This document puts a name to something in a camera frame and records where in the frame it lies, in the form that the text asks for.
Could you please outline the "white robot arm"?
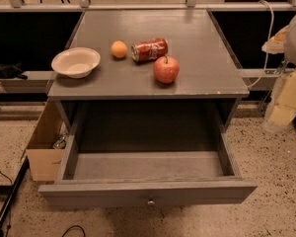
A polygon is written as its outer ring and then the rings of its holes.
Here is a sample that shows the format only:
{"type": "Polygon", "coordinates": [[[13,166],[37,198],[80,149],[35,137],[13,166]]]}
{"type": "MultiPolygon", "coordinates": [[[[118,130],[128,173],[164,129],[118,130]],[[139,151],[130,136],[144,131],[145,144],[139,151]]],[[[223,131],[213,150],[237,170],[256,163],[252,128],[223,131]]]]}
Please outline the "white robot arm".
{"type": "MultiPolygon", "coordinates": [[[[285,61],[296,66],[296,15],[261,48],[269,54],[283,53],[285,61]]],[[[264,127],[278,132],[296,117],[296,70],[280,75],[273,86],[271,102],[265,112],[264,127]]]]}

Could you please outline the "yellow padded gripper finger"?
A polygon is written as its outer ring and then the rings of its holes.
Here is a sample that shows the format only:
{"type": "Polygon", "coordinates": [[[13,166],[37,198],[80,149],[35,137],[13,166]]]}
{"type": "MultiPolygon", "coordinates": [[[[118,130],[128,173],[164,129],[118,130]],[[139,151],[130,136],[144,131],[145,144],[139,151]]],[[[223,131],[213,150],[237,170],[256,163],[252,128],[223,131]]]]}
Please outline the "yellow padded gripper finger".
{"type": "Polygon", "coordinates": [[[296,118],[296,70],[281,74],[275,81],[271,101],[264,115],[264,128],[269,132],[285,129],[296,118]]]}

